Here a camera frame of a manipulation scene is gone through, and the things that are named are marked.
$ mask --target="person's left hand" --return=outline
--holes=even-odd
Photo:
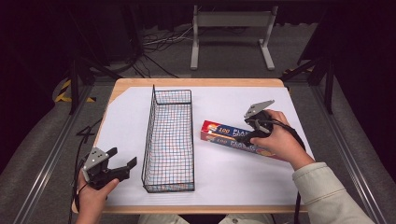
[[[105,208],[107,195],[120,183],[113,179],[101,189],[87,185],[82,171],[78,175],[79,214],[76,223],[98,223]]]

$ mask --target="metal frame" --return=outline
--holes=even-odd
[[[341,158],[343,159],[344,164],[346,165],[346,168],[351,176],[351,179],[355,184],[356,190],[361,196],[361,200],[368,213],[368,216],[375,223],[387,224],[388,222],[385,220],[385,217],[382,214],[381,209],[376,202],[374,195],[371,192],[363,173],[361,172],[361,169],[359,168],[359,165],[355,161],[353,154],[351,153],[347,145],[347,141],[341,133],[337,121],[331,114],[328,113],[327,106],[322,103],[324,96],[320,91],[320,87],[311,87],[311,90],[314,93],[315,99],[317,100],[321,112],[325,116],[326,121],[331,128],[332,134],[334,135],[335,140],[339,146]]]
[[[21,207],[20,212],[15,217],[14,224],[27,223],[30,216],[33,214],[35,206],[37,205],[38,200],[40,199],[44,188],[47,186],[50,176],[52,175],[52,172],[55,169],[59,158],[61,157],[62,151],[64,149],[64,142],[69,135],[74,123],[76,122],[81,108],[85,104],[85,100],[89,97],[91,90],[92,86],[84,86],[82,94],[79,98],[79,101],[82,103],[79,104],[74,113],[69,115],[67,118],[67,121],[64,124],[64,127],[62,128],[55,145],[53,146],[46,162],[43,165],[43,168],[35,179],[35,183],[33,184],[28,196],[26,197],[26,200]]]
[[[268,50],[268,41],[275,23],[277,7],[271,11],[258,12],[200,12],[198,6],[194,6],[193,12],[193,42],[191,53],[191,70],[198,69],[199,39],[198,27],[218,27],[218,26],[248,26],[248,27],[265,27],[264,39],[259,39],[262,55],[268,70],[274,70],[274,62]]]

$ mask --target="white paper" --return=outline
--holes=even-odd
[[[156,90],[191,90],[195,191],[147,193],[143,188],[141,173],[152,88],[132,87],[108,106],[96,144],[103,151],[118,149],[118,154],[110,159],[109,168],[125,166],[137,157],[131,177],[110,194],[107,206],[295,204],[297,188],[287,162],[200,139],[204,120],[251,130],[244,122],[249,106],[275,100],[268,108],[285,114],[312,156],[286,88],[156,87]]]

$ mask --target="metal rail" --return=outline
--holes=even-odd
[[[40,196],[44,191],[44,188],[46,187],[48,181],[50,180],[50,176],[52,175],[56,163],[58,162],[62,154],[64,142],[67,136],[69,135],[70,130],[73,127],[73,124],[78,118],[81,108],[84,106],[85,99],[89,97],[91,90],[92,90],[92,86],[83,87],[82,94],[80,95],[80,99],[79,99],[80,104],[76,108],[74,114],[70,115],[67,118],[61,130],[61,133],[59,134],[58,139],[55,142],[55,145],[53,146],[49,156],[47,157],[46,162],[43,165],[43,168],[38,173],[37,179],[35,180],[35,183],[33,184],[28,196],[25,199],[25,202],[23,203],[20,212],[15,217],[14,224],[27,223],[30,216],[33,214],[33,211],[35,210],[35,206],[37,205],[38,200],[40,199]]]
[[[347,141],[341,133],[337,121],[332,115],[327,112],[327,109],[323,104],[323,93],[320,91],[319,87],[316,86],[311,87],[311,90],[314,93],[321,112],[325,116],[326,121],[332,130],[332,134],[334,135],[335,140],[337,141],[341,157],[344,161],[344,164],[346,165],[346,168],[352,178],[353,183],[355,184],[359,195],[361,196],[361,200],[363,201],[368,216],[373,220],[373,222],[377,224],[387,224],[388,222],[385,220],[381,209],[379,208],[378,203],[373,196],[373,193],[370,191],[367,181],[363,173],[361,172],[359,165],[355,161],[349,149],[349,146],[347,145]]]

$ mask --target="black cable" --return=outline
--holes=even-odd
[[[78,194],[80,194],[80,193],[82,192],[82,190],[83,190],[85,187],[87,187],[87,185],[88,185],[88,183],[85,183],[85,185],[82,186],[82,188],[78,190]]]
[[[147,54],[143,54],[143,56],[144,56],[146,59],[149,59],[149,60],[152,61],[153,63],[157,64],[157,63],[154,62],[154,60],[152,60]],[[159,64],[157,64],[157,66],[159,66],[166,74],[168,74],[168,75],[170,75],[170,76],[172,76],[172,77],[177,77],[177,78],[179,78],[179,77],[176,76],[175,74],[172,74],[172,73],[166,71],[166,69],[164,69],[164,68],[163,68],[162,66],[160,66]]]
[[[70,206],[69,206],[69,220],[68,223],[70,224],[72,222],[72,216],[73,216],[73,210],[72,210],[72,205],[73,205],[73,201],[76,199],[77,197],[77,187],[78,187],[78,175],[79,175],[79,170],[81,170],[82,166],[85,163],[86,158],[88,158],[89,153],[83,157],[83,159],[81,159],[78,162],[78,157],[79,157],[79,153],[81,151],[82,148],[82,144],[86,144],[88,142],[88,138],[93,135],[93,133],[91,133],[91,130],[94,126],[96,126],[99,122],[101,122],[102,119],[97,120],[92,126],[87,126],[86,128],[84,128],[83,130],[79,131],[77,133],[77,135],[82,135],[82,139],[79,142],[78,145],[78,151],[76,154],[76,159],[75,159],[75,170],[74,170],[74,174],[73,174],[73,182],[72,182],[72,193],[71,193],[71,199],[70,199]]]
[[[146,78],[138,69],[136,69],[134,66],[132,66],[132,68],[134,69],[134,71],[139,74],[142,78]]]
[[[149,69],[146,67],[145,63],[143,63],[143,61],[142,61],[142,60],[140,60],[140,59],[139,59],[139,62],[141,62],[141,63],[142,63],[142,65],[143,65],[143,67],[145,67],[145,68],[146,68],[146,70],[148,70],[148,76],[150,77]]]
[[[130,69],[133,65],[134,65],[135,61],[129,61],[127,64],[125,64],[123,67],[120,68],[115,68],[115,69],[109,69],[111,72],[113,73],[121,73],[121,72],[125,72],[126,70]],[[97,77],[104,77],[106,76],[106,74],[104,74],[103,72],[98,72],[98,71],[92,71],[93,74]]]
[[[155,48],[144,47],[144,49],[150,50],[150,52],[146,52],[146,53],[152,53],[155,51],[166,50],[169,47],[171,47],[172,45],[180,43],[183,40],[185,40],[187,37],[183,37],[183,36],[188,36],[190,34],[190,32],[191,32],[191,27],[187,30],[179,31],[179,34],[177,34],[176,32],[173,32],[172,34],[170,32],[168,32],[168,33],[164,34],[161,38],[157,37],[157,39],[144,44],[144,45],[156,44]]]
[[[274,214],[270,214],[270,215],[271,215],[271,218],[273,219],[274,224],[276,224]]]
[[[155,38],[155,39],[152,39],[151,42],[154,42],[154,41],[157,41],[157,40],[165,39],[165,37],[166,37],[166,36],[169,36],[169,34],[171,34],[171,33],[172,33],[172,34],[171,34],[172,37],[175,37],[175,36],[181,37],[181,35],[185,34],[187,31],[189,31],[189,30],[191,29],[191,27],[188,28],[188,29],[186,29],[186,30],[182,30],[182,31],[173,31],[173,32],[162,31],[162,32],[154,32],[154,33],[151,33],[151,34],[148,34],[148,35],[144,35],[144,37],[146,37],[146,36],[153,36],[153,35],[154,35],[156,38]],[[158,36],[156,35],[156,34],[162,34],[162,33],[164,33],[162,37],[158,37]]]
[[[156,40],[158,40],[158,36],[155,35],[155,34],[148,34],[148,35],[144,35],[144,36],[143,36],[143,41],[150,42],[150,41],[156,41]]]
[[[303,148],[304,151],[305,145],[303,140],[301,139],[300,135],[297,134],[295,129],[291,128],[289,125],[284,124],[283,122],[277,120],[277,119],[272,119],[272,120],[258,120],[259,123],[272,123],[275,125],[278,125],[282,128],[284,128],[286,131],[291,133],[291,135],[297,140],[297,142],[300,144],[300,146]],[[297,199],[296,199],[296,205],[294,208],[294,224],[300,224],[299,220],[299,214],[300,214],[300,205],[301,205],[301,195],[300,192],[297,192]]]

